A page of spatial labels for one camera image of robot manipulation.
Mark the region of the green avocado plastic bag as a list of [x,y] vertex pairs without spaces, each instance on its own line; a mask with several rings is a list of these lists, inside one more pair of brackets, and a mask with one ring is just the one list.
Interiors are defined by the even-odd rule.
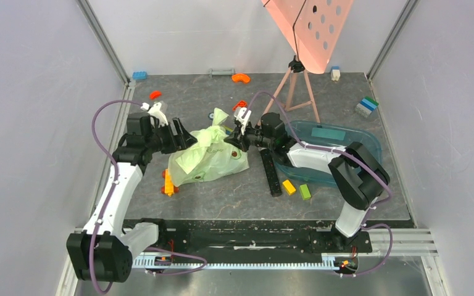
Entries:
[[224,141],[227,134],[223,123],[228,114],[219,108],[213,114],[209,127],[191,132],[197,143],[170,155],[168,172],[176,187],[214,181],[249,168],[248,154]]

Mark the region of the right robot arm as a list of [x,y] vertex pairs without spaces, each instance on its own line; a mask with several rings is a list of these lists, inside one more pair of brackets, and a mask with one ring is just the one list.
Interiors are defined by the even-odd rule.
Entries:
[[278,113],[266,113],[253,126],[251,111],[234,112],[235,129],[225,142],[246,152],[251,146],[270,152],[273,161],[291,168],[308,168],[332,175],[345,204],[335,222],[332,244],[347,252],[356,245],[368,211],[383,191],[389,191],[389,175],[376,158],[359,143],[348,146],[320,146],[300,140]]

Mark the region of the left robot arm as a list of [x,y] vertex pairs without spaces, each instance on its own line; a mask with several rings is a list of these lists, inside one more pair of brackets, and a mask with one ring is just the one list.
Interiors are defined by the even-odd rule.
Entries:
[[183,151],[197,139],[179,118],[145,112],[130,114],[127,131],[112,154],[114,160],[98,207],[80,233],[70,234],[66,247],[78,279],[125,282],[133,260],[148,247],[164,250],[169,234],[163,220],[142,219],[123,233],[123,222],[133,193],[155,153]]

